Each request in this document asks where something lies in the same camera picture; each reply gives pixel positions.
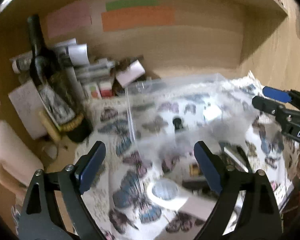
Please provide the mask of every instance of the pink paper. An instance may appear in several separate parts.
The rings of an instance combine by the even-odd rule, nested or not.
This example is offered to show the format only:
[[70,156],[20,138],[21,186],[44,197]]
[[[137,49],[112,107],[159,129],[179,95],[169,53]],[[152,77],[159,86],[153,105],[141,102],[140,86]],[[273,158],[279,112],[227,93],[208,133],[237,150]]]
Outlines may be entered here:
[[79,27],[91,25],[90,8],[86,0],[78,0],[47,15],[48,37],[53,38]]

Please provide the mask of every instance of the white plastic jug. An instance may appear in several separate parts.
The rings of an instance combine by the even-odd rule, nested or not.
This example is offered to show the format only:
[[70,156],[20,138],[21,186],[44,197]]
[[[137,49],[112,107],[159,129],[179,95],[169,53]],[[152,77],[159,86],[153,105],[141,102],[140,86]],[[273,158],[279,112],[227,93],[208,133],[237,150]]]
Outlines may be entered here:
[[0,163],[9,174],[26,186],[29,186],[34,172],[43,169],[39,158],[4,120],[0,120]]

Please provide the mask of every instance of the metal screw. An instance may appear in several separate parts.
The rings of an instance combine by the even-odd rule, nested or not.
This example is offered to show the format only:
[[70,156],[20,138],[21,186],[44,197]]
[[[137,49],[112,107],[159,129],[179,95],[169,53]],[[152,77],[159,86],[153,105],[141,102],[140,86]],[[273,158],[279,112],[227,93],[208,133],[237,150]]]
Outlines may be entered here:
[[36,176],[40,176],[42,173],[43,173],[43,170],[39,169],[39,170],[36,170],[34,174]]
[[74,166],[72,164],[69,164],[66,166],[66,171],[72,171]]
[[260,176],[264,176],[266,173],[265,173],[263,170],[258,170],[258,174],[259,174]]
[[234,169],[234,166],[232,166],[232,165],[227,165],[227,170],[228,171],[234,171],[235,169]]

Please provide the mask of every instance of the wooden cabinet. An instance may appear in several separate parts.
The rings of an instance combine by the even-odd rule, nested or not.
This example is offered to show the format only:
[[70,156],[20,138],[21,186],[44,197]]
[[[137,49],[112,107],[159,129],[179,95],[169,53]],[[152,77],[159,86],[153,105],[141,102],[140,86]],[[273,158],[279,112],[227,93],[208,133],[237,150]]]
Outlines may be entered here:
[[[34,150],[9,101],[19,86],[9,58],[30,50],[26,18],[41,17],[48,44],[69,38],[87,43],[98,57],[144,55],[153,77],[219,72],[227,78],[252,70],[263,85],[300,90],[300,15],[293,0],[159,0],[174,10],[170,26],[104,32],[101,13],[111,0],[86,0],[92,25],[49,39],[46,16],[76,0],[13,0],[0,13],[0,119],[6,119]],[[13,228],[13,196],[0,187],[0,215]]]

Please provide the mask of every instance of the bottle label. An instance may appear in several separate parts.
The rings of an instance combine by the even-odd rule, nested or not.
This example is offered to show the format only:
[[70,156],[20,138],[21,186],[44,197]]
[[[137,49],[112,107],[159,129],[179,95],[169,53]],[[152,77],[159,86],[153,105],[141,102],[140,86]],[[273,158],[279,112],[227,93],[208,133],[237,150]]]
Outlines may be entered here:
[[70,84],[67,79],[65,71],[59,71],[53,74],[50,78],[48,83],[52,87],[52,89],[63,98],[63,100],[75,111],[78,111],[78,106],[74,101],[72,94],[69,91]]
[[59,129],[75,118],[75,112],[48,84],[38,87],[38,91],[47,112]]

